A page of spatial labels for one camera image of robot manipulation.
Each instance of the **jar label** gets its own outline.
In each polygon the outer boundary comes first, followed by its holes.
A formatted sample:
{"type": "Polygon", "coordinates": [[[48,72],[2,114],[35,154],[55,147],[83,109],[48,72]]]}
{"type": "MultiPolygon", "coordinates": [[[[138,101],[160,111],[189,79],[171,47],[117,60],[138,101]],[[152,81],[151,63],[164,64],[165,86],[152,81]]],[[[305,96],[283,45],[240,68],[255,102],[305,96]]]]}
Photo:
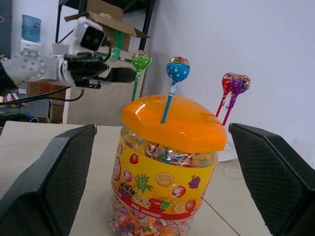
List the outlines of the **jar label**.
{"type": "Polygon", "coordinates": [[[128,147],[120,139],[112,174],[115,194],[140,213],[181,220],[200,208],[214,165],[187,168],[165,164],[128,147]]]}

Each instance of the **white tabletop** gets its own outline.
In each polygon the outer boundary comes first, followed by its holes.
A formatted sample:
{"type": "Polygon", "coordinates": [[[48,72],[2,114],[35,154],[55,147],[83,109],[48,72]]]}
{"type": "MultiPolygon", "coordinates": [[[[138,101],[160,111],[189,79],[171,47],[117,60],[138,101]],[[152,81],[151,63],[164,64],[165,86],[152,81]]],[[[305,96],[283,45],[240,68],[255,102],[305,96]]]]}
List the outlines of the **white tabletop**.
{"type": "MultiPolygon", "coordinates": [[[[78,125],[7,122],[0,137],[0,198],[19,174],[41,155],[53,137],[75,127],[78,125]]],[[[109,235],[106,212],[112,194],[110,179],[120,129],[119,126],[97,127],[87,184],[71,236],[109,235]]],[[[217,169],[205,199],[207,202],[196,214],[189,235],[270,235],[244,180],[230,180],[217,169]]]]}

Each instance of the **candy jar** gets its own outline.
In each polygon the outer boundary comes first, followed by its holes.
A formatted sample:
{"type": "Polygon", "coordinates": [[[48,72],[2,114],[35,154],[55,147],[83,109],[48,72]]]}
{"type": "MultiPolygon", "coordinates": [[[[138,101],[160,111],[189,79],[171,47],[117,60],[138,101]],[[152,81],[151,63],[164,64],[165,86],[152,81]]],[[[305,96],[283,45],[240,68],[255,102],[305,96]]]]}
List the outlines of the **candy jar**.
{"type": "Polygon", "coordinates": [[[142,97],[122,111],[107,226],[114,236],[187,236],[224,149],[226,132],[200,104],[142,97]]]}

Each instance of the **black cable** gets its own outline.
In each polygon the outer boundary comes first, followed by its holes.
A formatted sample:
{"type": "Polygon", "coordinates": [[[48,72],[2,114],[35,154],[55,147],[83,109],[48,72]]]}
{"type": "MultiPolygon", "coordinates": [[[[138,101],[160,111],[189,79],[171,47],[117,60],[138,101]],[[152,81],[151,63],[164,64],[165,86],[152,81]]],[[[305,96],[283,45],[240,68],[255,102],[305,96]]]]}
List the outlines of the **black cable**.
{"type": "Polygon", "coordinates": [[[36,96],[21,98],[21,99],[17,99],[17,100],[11,101],[11,102],[0,102],[0,105],[22,104],[22,103],[27,103],[27,102],[34,102],[37,100],[46,99],[46,98],[48,98],[49,95],[54,95],[58,92],[66,90],[68,88],[70,88],[70,86],[58,89],[58,90],[53,91],[53,92],[48,92],[48,93],[44,93],[44,94],[40,94],[40,95],[36,95],[36,96]]]}
{"type": "Polygon", "coordinates": [[[62,43],[74,30],[71,30],[65,37],[62,38],[58,43],[62,43]]]}
{"type": "Polygon", "coordinates": [[[63,98],[55,98],[55,97],[46,97],[47,99],[54,99],[57,101],[62,101],[62,102],[74,102],[76,100],[79,100],[84,94],[84,89],[81,90],[81,94],[77,96],[76,98],[73,99],[63,99],[63,98]]]}

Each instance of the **lollipop stick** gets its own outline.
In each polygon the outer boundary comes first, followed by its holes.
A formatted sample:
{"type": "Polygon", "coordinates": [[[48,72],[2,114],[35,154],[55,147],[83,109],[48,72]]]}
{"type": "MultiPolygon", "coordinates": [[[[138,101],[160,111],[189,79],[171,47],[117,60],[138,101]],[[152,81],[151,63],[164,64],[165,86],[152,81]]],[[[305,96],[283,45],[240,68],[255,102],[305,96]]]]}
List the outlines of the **lollipop stick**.
{"type": "Polygon", "coordinates": [[[167,113],[168,113],[168,109],[169,109],[169,107],[171,105],[171,101],[172,101],[173,95],[175,93],[175,90],[176,90],[176,83],[173,82],[172,85],[171,85],[171,91],[168,93],[168,99],[167,99],[165,111],[164,111],[162,122],[161,122],[162,124],[165,123],[166,116],[167,116],[167,113]]]}
{"type": "Polygon", "coordinates": [[[222,99],[221,99],[221,102],[220,102],[220,104],[219,104],[219,107],[218,107],[218,110],[217,110],[217,113],[216,113],[216,117],[219,116],[220,111],[221,111],[223,105],[225,104],[225,100],[226,100],[227,95],[228,95],[228,92],[225,92],[225,91],[224,91],[224,92],[223,92],[222,99]]]}
{"type": "Polygon", "coordinates": [[[157,148],[158,148],[159,144],[157,144],[154,149],[153,149],[153,153],[155,153],[157,151],[157,148]]]}
{"type": "Polygon", "coordinates": [[[218,107],[218,110],[217,110],[217,113],[216,113],[216,117],[219,116],[221,109],[222,109],[222,103],[220,103],[220,105],[218,107]]]}
{"type": "Polygon", "coordinates": [[[138,81],[139,81],[140,76],[141,76],[141,70],[138,70],[135,81],[134,81],[134,86],[133,86],[132,99],[131,99],[132,101],[134,100],[137,93],[138,81]]]}
{"type": "Polygon", "coordinates": [[[167,104],[166,104],[165,111],[164,111],[163,118],[162,118],[162,124],[165,123],[166,116],[167,116],[168,109],[169,109],[169,106],[171,104],[172,98],[173,98],[173,96],[171,96],[171,95],[168,96],[167,104]]]}
{"type": "Polygon", "coordinates": [[[229,108],[227,109],[226,115],[225,115],[224,120],[223,120],[223,123],[222,123],[223,126],[225,126],[226,121],[227,121],[227,119],[228,119],[228,116],[230,115],[231,110],[232,110],[231,107],[229,107],[229,108]]]}

